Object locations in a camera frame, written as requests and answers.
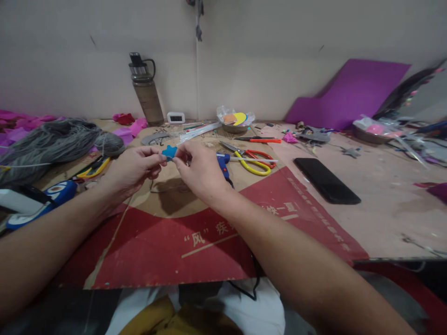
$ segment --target scissor blade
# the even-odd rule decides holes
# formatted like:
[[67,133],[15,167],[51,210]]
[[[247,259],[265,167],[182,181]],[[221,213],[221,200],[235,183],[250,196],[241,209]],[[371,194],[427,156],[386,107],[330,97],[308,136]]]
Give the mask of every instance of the scissor blade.
[[229,143],[226,143],[226,142],[223,142],[223,141],[220,141],[220,142],[221,142],[224,146],[226,146],[229,150],[231,150],[232,152],[239,151],[238,148],[232,146],[232,145],[229,144]]

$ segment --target black phone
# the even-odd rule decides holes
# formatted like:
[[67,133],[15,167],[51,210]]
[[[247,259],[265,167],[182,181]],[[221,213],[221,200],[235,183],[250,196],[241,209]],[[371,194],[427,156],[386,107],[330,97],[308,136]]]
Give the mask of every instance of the black phone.
[[362,201],[318,159],[295,158],[293,162],[330,203],[355,205]]

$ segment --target red utility knife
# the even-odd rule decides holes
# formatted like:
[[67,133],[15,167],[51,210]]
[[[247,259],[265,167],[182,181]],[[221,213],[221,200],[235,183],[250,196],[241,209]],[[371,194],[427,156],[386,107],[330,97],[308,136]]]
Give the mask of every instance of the red utility knife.
[[261,137],[261,136],[236,137],[235,140],[248,141],[248,142],[258,142],[258,143],[281,143],[280,139],[276,139],[274,137]]

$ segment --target scissors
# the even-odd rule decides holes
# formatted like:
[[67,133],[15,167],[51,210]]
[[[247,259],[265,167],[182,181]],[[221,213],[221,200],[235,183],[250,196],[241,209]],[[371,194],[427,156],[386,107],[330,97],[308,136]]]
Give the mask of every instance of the scissors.
[[[233,151],[234,154],[241,158],[244,154],[247,154],[248,156],[250,156],[251,158],[258,158],[255,156],[255,154],[264,156],[266,159],[273,159],[271,156],[269,156],[266,153],[263,153],[262,151],[255,151],[255,150],[241,150],[237,147],[232,146],[229,143],[225,143],[223,141],[220,141],[224,146],[226,146],[229,150]],[[250,163],[258,165],[260,167],[262,167],[265,171],[257,171],[251,167],[248,166],[246,161],[240,161],[242,166],[249,172],[256,174],[256,175],[260,175],[260,176],[267,176],[270,174],[271,172],[271,168],[274,168],[276,166],[276,163],[272,163],[272,164],[268,164],[268,163],[264,163],[264,162],[258,162],[258,161],[251,161]]]
[[99,175],[110,162],[110,157],[99,156],[91,165],[88,165],[84,172],[76,175],[79,179],[89,179]]

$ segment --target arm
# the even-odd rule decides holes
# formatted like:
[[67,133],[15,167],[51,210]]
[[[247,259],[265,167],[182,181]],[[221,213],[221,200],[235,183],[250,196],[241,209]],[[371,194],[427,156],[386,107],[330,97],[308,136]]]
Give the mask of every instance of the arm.
[[[234,191],[212,150],[187,141],[176,156],[183,181],[232,224],[281,295],[316,329],[328,334],[414,334],[335,254]],[[188,156],[190,166],[185,164]]]
[[126,150],[100,183],[0,240],[0,319],[32,300],[79,244],[116,206],[155,179],[166,156],[153,147]]

